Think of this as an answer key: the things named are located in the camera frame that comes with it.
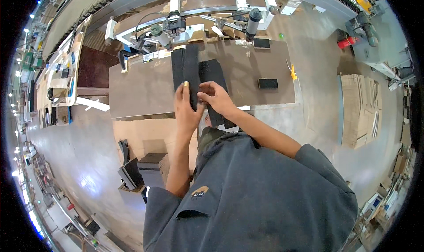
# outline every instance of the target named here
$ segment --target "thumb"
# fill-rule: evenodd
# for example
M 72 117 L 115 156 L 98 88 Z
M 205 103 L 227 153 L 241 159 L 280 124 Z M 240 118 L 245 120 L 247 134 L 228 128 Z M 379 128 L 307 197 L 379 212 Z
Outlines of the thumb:
M 205 111 L 205 105 L 203 103 L 197 103 L 197 110 L 195 113 L 201 117 L 204 111 Z
M 209 104 L 211 103 L 212 98 L 213 98 L 213 96 L 209 96 L 208 94 L 203 93 L 203 92 L 198 92 L 198 93 L 197 93 L 197 97 L 198 97 L 199 99 L 201 99 L 202 101 L 206 101 L 206 102 L 208 102 Z

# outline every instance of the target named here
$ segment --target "factory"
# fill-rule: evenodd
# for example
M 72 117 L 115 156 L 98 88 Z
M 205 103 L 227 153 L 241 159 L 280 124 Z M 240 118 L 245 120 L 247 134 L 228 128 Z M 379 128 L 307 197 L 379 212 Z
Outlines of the factory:
M 238 110 L 319 149 L 354 193 L 358 216 L 338 251 L 372 251 L 399 214 L 419 142 L 417 80 L 387 0 L 36 3 L 12 64 L 8 143 L 51 250 L 146 251 L 149 191 L 167 188 L 181 142 L 176 93 L 188 84 L 197 112 L 209 81 Z M 207 126 L 246 131 L 223 114 L 205 103 L 188 138 L 191 185 Z

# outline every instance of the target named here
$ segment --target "left hand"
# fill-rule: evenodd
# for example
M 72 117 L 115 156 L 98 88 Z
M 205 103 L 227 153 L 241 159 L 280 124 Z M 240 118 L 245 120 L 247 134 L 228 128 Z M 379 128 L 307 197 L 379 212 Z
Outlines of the left hand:
M 197 111 L 193 111 L 190 106 L 190 89 L 187 81 L 175 91 L 174 108 L 175 118 L 177 119 L 177 133 L 191 137 L 199 125 L 205 106 L 198 103 Z

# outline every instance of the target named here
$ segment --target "hand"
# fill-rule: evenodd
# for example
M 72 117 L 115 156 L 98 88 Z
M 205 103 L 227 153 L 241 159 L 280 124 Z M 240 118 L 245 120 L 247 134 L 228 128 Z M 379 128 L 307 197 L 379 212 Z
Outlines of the hand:
M 197 111 L 194 112 L 190 106 L 189 83 L 185 81 L 175 91 L 174 98 L 175 118 L 177 119 L 178 134 L 191 135 L 199 125 L 205 107 L 197 104 Z
M 237 110 L 227 91 L 214 81 L 200 84 L 197 97 L 202 101 L 208 102 L 216 112 L 226 118 L 229 114 Z

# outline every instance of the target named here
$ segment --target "finger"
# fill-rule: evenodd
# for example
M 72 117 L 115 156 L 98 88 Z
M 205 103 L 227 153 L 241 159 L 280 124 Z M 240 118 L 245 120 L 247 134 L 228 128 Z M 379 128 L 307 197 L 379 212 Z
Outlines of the finger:
M 175 100 L 182 100 L 183 99 L 183 83 L 181 83 L 180 86 L 178 86 L 177 90 L 175 90 Z
M 209 81 L 200 84 L 199 88 L 202 89 L 202 92 L 209 94 L 209 96 L 215 96 L 216 90 L 222 87 L 218 85 L 215 81 Z
M 198 92 L 198 93 L 197 93 L 197 97 L 198 97 L 199 99 L 201 99 L 202 101 L 206 101 L 206 102 L 208 102 L 209 104 L 211 103 L 212 98 L 213 98 L 213 97 L 209 96 L 208 94 L 206 94 L 206 93 L 204 93 L 204 92 Z
M 215 89 L 210 86 L 210 82 L 205 82 L 200 84 L 199 92 L 206 93 L 209 96 L 215 96 Z
M 184 81 L 183 100 L 184 101 L 190 101 L 190 86 L 189 86 L 188 81 Z
M 202 117 L 203 112 L 205 111 L 205 105 L 203 103 L 197 103 L 197 110 L 196 110 L 196 114 L 199 118 Z

